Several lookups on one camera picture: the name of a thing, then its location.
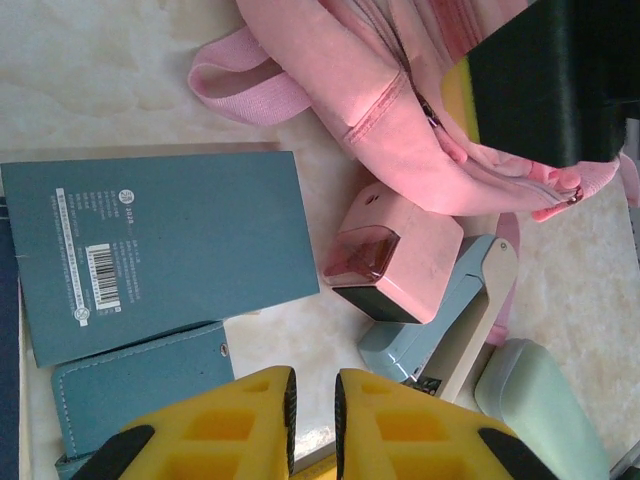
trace marble surface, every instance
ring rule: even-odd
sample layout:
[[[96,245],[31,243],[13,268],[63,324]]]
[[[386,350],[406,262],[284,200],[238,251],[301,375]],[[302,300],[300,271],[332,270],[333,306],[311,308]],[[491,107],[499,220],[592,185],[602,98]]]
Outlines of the marble surface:
[[[317,262],[370,181],[311,112],[256,129],[212,114],[188,91],[195,50],[241,24],[232,0],[4,0],[0,18],[2,162],[290,149]],[[463,223],[486,231],[492,220]],[[640,435],[640,271],[620,181],[544,224],[521,220],[511,333],[551,350],[614,462]],[[298,457],[333,439],[335,374],[363,367],[355,342],[368,326],[326,289],[228,321],[237,376],[296,368]],[[61,452],[49,376],[29,359],[38,480],[55,478]],[[472,384],[459,399],[471,407]]]

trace black object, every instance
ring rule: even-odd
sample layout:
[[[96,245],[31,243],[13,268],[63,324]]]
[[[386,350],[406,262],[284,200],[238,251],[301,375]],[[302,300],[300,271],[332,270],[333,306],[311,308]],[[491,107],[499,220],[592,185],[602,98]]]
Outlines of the black object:
[[[539,0],[468,54],[480,143],[609,162],[640,118],[640,2]]]
[[[298,413],[298,387],[296,371],[292,368],[284,392],[284,426],[287,428],[287,462],[289,475],[293,474],[296,448],[296,415]]]
[[[640,469],[636,467],[627,468],[618,480],[640,480]]]
[[[140,425],[114,435],[78,470],[72,480],[118,480],[154,433],[151,425]]]
[[[334,287],[333,291],[379,322],[420,324],[376,287]]]
[[[336,422],[336,478],[340,480],[344,475],[344,440],[347,433],[347,397],[340,374],[336,375],[334,418]]]
[[[558,480],[519,438],[495,428],[481,428],[478,435],[514,480]]]
[[[0,197],[0,471],[19,478],[20,351],[18,264],[4,197]]]

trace pink strap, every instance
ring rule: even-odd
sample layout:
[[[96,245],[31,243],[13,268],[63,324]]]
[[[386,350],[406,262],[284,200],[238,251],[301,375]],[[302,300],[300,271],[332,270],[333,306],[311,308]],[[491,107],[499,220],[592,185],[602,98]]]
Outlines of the pink strap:
[[[212,67],[231,73],[205,80],[204,70]],[[202,47],[187,81],[211,110],[250,125],[275,125],[311,106],[305,91],[273,63],[248,27]]]
[[[508,241],[516,251],[516,255],[520,255],[520,225],[518,224],[518,217],[515,213],[503,213],[500,215],[496,236]],[[491,331],[487,337],[487,343],[500,347],[506,341],[507,335],[509,334],[507,325],[509,324],[509,316],[511,315],[515,292],[516,281],[513,282],[511,290],[509,290],[507,298],[500,309],[500,313],[498,313],[498,318],[493,324],[493,327],[491,327]]]

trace yellow object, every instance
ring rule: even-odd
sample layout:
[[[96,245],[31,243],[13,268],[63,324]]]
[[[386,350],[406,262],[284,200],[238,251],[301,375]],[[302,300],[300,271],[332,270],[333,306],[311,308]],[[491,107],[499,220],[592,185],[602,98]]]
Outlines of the yellow object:
[[[473,101],[473,86],[469,59],[464,57],[442,78],[442,103],[451,118],[467,134],[469,140],[480,143],[480,131]]]
[[[377,375],[341,370],[336,451],[344,480],[511,479],[478,430],[501,422]]]
[[[334,454],[296,473],[291,480],[336,480],[336,471]]]
[[[295,414],[294,370],[262,370],[128,425],[151,425],[155,433],[120,478],[289,478]]]

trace stitching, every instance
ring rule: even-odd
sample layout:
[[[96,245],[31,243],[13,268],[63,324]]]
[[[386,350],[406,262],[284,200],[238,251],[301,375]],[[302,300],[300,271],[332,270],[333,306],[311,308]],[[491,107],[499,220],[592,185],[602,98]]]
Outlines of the stitching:
[[[71,426],[71,419],[69,418],[69,408],[67,407],[67,400],[66,400],[65,395],[64,395],[64,385],[62,383],[62,380],[64,379],[64,377],[66,375],[68,375],[68,374],[70,374],[72,372],[77,372],[77,371],[84,370],[84,369],[87,369],[87,368],[97,367],[98,365],[104,365],[106,363],[113,362],[114,360],[122,360],[123,358],[131,357],[133,355],[138,355],[138,354],[141,354],[141,353],[149,352],[151,350],[156,350],[158,348],[167,347],[169,345],[173,345],[174,343],[180,343],[180,342],[183,342],[185,340],[190,340],[192,338],[201,337],[202,335],[206,335],[208,333],[211,333],[211,332],[214,332],[214,331],[218,330],[222,326],[223,326],[222,322],[220,322],[219,326],[215,326],[215,328],[213,328],[211,330],[207,330],[206,332],[195,333],[195,334],[190,335],[188,337],[179,338],[177,340],[172,340],[172,341],[168,341],[168,342],[165,342],[165,343],[160,343],[160,344],[157,344],[157,345],[154,345],[154,346],[151,346],[151,347],[144,348],[142,350],[132,351],[132,352],[126,353],[125,355],[122,355],[122,356],[112,357],[112,358],[109,358],[109,359],[105,359],[105,360],[97,361],[97,362],[94,362],[94,363],[90,363],[88,365],[82,365],[80,367],[76,367],[76,368],[72,368],[70,370],[67,370],[62,375],[60,375],[60,378],[58,379],[58,389],[60,390],[60,398],[62,399],[62,406],[63,406],[63,409],[64,409],[64,418],[67,421],[67,429],[69,430],[69,437],[71,438],[71,448],[73,450],[73,456],[75,457],[78,454],[78,452],[77,452],[77,449],[76,449],[76,441],[75,441],[75,438],[73,436],[73,428]]]
[[[406,83],[406,75],[402,72],[398,73],[391,81],[387,90],[382,93],[381,98],[365,114],[361,123],[356,125],[352,131],[347,134],[347,142],[355,145],[360,141],[360,139],[362,139],[362,137],[378,123],[378,120],[384,116],[391,105],[394,104]]]

